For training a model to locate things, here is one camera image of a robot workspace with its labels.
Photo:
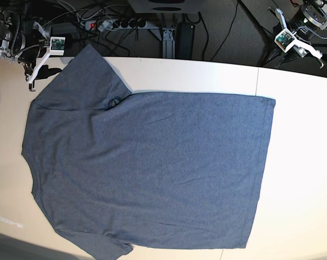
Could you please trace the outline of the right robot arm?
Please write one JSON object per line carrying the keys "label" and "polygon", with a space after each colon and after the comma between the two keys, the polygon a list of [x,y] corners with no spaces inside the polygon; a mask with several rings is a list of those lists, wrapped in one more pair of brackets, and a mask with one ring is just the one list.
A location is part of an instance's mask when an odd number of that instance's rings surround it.
{"label": "right robot arm", "polygon": [[33,63],[38,58],[42,35],[28,17],[31,1],[0,1],[0,60]]}

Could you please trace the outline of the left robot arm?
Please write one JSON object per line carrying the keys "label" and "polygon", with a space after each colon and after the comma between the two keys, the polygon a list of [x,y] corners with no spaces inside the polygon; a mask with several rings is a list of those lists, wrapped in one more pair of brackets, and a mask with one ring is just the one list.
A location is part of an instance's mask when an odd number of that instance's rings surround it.
{"label": "left robot arm", "polygon": [[305,41],[314,37],[327,40],[327,1],[303,1],[289,25]]}

